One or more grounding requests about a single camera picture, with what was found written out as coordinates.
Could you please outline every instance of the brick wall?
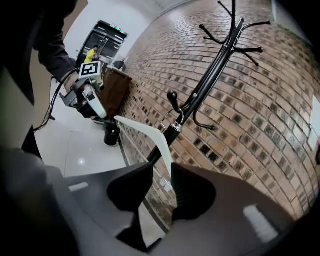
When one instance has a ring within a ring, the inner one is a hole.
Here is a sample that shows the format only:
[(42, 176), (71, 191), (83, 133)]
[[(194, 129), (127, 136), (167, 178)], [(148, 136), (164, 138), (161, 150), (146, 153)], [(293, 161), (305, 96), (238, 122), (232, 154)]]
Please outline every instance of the brick wall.
[[(223, 2), (231, 10), (231, 1)], [(237, 0), (236, 20), (240, 17), (245, 24), (272, 21), (271, 2)], [(213, 0), (193, 1), (157, 19), (129, 53), (133, 84), (121, 114), (161, 130), (161, 119), (171, 109), (167, 92), (174, 89), (185, 102), (220, 49), (203, 39), (199, 24), (223, 39), (230, 22)], [(263, 53), (250, 53), (260, 67), (242, 54), (231, 57), (197, 115), (217, 129), (205, 130), (189, 119), (170, 147), (172, 157), (243, 179), (300, 218), (319, 191), (320, 173), (307, 144), (312, 97), (319, 98), (319, 67), (304, 41), (274, 23), (246, 30), (238, 46), (263, 47)], [(169, 115), (166, 125), (177, 116)], [(154, 143), (128, 127), (122, 136), (130, 162), (145, 161)], [(164, 190), (161, 178), (170, 180), (162, 159), (147, 199), (170, 225), (175, 194)]]

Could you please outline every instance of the white wall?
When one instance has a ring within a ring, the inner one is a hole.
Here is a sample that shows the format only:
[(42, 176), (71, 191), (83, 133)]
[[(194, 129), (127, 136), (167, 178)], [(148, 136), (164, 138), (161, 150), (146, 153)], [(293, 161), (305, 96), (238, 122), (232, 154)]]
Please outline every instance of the white wall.
[(277, 0), (272, 0), (272, 14), (276, 23), (295, 33), (298, 37), (311, 45), (311, 42), (308, 40), (296, 20)]
[(87, 36), (98, 21), (117, 26), (128, 34), (118, 54), (126, 56), (139, 36), (162, 10), (145, 0), (88, 0), (88, 6), (75, 20), (64, 44), (71, 58), (76, 58)]

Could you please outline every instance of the yellow shirt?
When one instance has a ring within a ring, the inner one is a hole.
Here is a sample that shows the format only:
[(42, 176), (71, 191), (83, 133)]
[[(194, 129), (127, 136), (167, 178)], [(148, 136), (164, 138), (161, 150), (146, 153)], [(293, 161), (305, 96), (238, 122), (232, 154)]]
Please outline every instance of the yellow shirt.
[(91, 49), (89, 52), (88, 52), (88, 54), (87, 54), (87, 56), (86, 56), (86, 58), (85, 58), (85, 60), (84, 60), (84, 63), (89, 63), (89, 62), (92, 62), (92, 58), (89, 58), (89, 57), (93, 57), (95, 55), (95, 50), (94, 49)]

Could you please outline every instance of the white tile floor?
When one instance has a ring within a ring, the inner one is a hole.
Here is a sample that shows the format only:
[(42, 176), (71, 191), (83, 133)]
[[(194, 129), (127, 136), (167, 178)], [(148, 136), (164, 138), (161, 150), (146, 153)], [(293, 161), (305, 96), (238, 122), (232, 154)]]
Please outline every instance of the white tile floor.
[[(51, 97), (58, 83), (51, 83)], [(66, 94), (64, 87), (60, 90)], [(60, 96), (56, 98), (52, 116), (45, 128), (35, 134), (45, 164), (58, 167), (64, 177), (108, 172), (126, 167), (120, 146), (104, 143), (103, 126), (94, 123), (75, 109), (66, 107)], [(147, 246), (165, 233), (154, 221), (146, 207), (139, 208), (143, 238)]]

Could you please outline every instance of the black cable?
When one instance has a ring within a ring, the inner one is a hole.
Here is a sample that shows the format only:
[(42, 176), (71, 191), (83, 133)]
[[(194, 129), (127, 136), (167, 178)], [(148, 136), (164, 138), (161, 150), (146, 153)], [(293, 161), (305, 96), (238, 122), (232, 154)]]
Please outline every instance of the black cable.
[(39, 131), (40, 129), (44, 128), (44, 127), (47, 125), (47, 123), (49, 122), (50, 116), (51, 116), (51, 114), (52, 114), (52, 112), (53, 112), (53, 110), (54, 110), (54, 105), (55, 105), (55, 102), (56, 102), (56, 98), (57, 98), (57, 96), (58, 96), (58, 93), (59, 93), (62, 85), (65, 83), (65, 81), (67, 80), (67, 78), (68, 78), (70, 75), (72, 75), (73, 73), (77, 72), (78, 70), (79, 70), (79, 68), (75, 68), (75, 69), (71, 70), (71, 71), (69, 72), (69, 74), (60, 82), (60, 84), (58, 85), (57, 89), (55, 90), (55, 92), (54, 92), (54, 94), (53, 94), (53, 97), (52, 97), (52, 100), (51, 100), (51, 102), (50, 102), (49, 108), (48, 108), (48, 110), (46, 111), (46, 113), (45, 113), (45, 115), (44, 115), (42, 124), (41, 124), (39, 127), (33, 129), (33, 132), (34, 132), (34, 133), (37, 132), (37, 131)]

